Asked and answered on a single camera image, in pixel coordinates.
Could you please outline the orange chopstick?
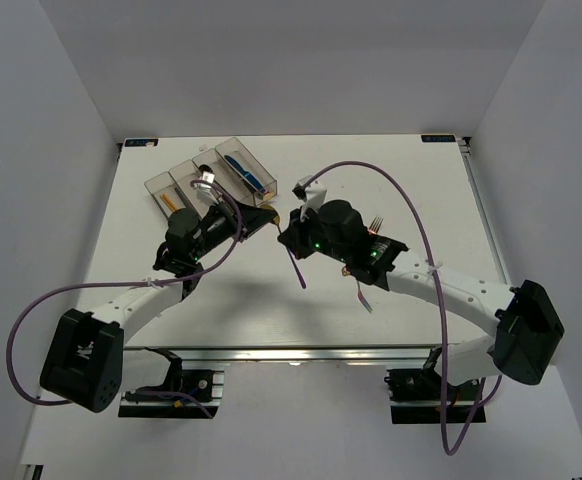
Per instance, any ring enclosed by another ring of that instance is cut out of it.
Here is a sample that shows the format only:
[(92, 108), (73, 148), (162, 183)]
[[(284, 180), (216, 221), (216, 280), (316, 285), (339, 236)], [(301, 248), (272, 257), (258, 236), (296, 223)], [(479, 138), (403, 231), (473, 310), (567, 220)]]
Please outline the orange chopstick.
[(169, 197), (166, 194), (162, 194), (161, 198), (163, 200), (163, 202), (165, 203), (165, 205), (172, 211), (175, 212), (178, 210), (178, 208), (175, 206), (175, 204), (169, 199)]

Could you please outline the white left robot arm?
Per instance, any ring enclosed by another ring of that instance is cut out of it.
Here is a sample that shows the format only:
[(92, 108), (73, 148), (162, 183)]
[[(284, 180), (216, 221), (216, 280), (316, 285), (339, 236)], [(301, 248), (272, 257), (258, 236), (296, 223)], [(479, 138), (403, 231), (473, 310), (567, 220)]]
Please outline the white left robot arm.
[(90, 311), (66, 311), (42, 367), (42, 388), (94, 413), (105, 410), (120, 392), (170, 399), (184, 391), (180, 357), (164, 348), (128, 351), (126, 343), (195, 290), (204, 255), (278, 220), (268, 205), (242, 203), (217, 203), (203, 217), (190, 209), (172, 213), (153, 265), (160, 278), (145, 280)]

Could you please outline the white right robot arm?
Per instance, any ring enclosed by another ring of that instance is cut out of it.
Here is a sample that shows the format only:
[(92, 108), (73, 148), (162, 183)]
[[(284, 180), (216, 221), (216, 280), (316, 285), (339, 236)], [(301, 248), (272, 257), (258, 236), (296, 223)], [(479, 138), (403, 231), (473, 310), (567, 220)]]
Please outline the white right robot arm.
[(298, 260), (325, 255), (365, 285), (443, 306), (481, 329), (482, 337), (449, 346), (446, 360), (434, 355), (428, 361), (422, 384), (437, 399), (484, 377), (539, 384), (565, 333), (542, 285), (489, 283), (434, 267), (406, 244), (364, 226), (360, 213), (344, 200), (292, 211), (278, 240)]

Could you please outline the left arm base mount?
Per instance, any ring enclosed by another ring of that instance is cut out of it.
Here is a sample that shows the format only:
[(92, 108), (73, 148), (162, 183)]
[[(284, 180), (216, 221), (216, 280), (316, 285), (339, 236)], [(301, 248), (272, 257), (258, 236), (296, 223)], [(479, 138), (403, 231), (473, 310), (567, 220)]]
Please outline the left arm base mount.
[(224, 380), (222, 364), (185, 359), (166, 349), (128, 350), (118, 416), (211, 420), (220, 407)]

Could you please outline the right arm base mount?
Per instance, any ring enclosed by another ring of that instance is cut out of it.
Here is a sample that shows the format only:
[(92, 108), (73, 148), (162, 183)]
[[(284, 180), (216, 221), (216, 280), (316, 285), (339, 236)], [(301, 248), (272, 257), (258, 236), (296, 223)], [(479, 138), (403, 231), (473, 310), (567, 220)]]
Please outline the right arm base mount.
[[(419, 369), (390, 369), (384, 382), (389, 391), (393, 425), (439, 425), (440, 381), (427, 383), (420, 378)], [(472, 380), (451, 387), (447, 395), (447, 423), (462, 424), (468, 418), (479, 390)]]

